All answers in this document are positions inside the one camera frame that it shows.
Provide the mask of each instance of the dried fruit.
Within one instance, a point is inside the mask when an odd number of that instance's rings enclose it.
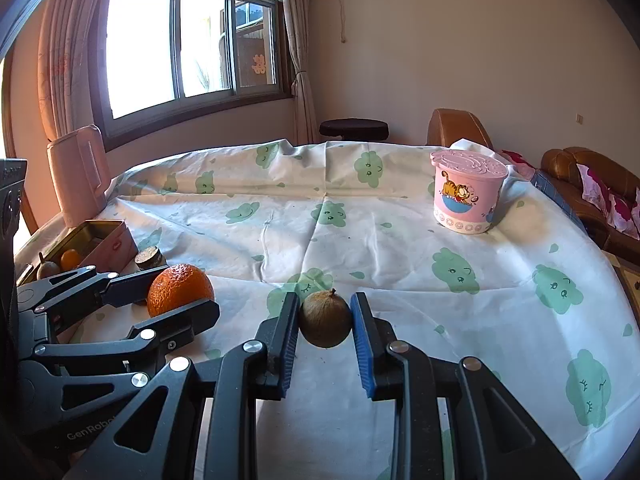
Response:
[[[335,289],[306,297],[298,314],[300,332],[312,345],[331,348],[343,342],[351,331],[351,310]]]

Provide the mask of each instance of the jar lid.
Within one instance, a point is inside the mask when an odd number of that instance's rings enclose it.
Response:
[[[442,150],[431,153],[431,163],[445,170],[457,171],[476,178],[505,178],[507,167],[499,160],[467,150]]]

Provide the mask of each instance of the brown leather sofa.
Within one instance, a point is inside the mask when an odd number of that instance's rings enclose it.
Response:
[[[609,253],[640,265],[640,242],[607,225],[602,213],[582,199],[582,178],[576,164],[591,168],[615,193],[636,202],[640,179],[610,158],[587,148],[549,150],[542,157],[542,170],[582,221],[589,236]]]
[[[484,126],[471,112],[436,108],[429,122],[427,146],[446,146],[460,139],[468,139],[493,149]]]

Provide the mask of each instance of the pink bucket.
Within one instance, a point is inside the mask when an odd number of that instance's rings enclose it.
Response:
[[[468,235],[484,233],[494,216],[507,167],[467,150],[431,153],[436,168],[433,215],[444,227]]]

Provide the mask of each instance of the small orange fruit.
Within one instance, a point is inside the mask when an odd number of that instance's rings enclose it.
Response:
[[[154,279],[146,295],[146,309],[149,316],[159,316],[205,298],[213,300],[213,286],[207,275],[190,264],[174,265]]]
[[[81,263],[82,256],[80,256],[80,253],[75,249],[65,251],[62,253],[62,257],[60,258],[60,268],[62,269],[62,272],[73,270]]]

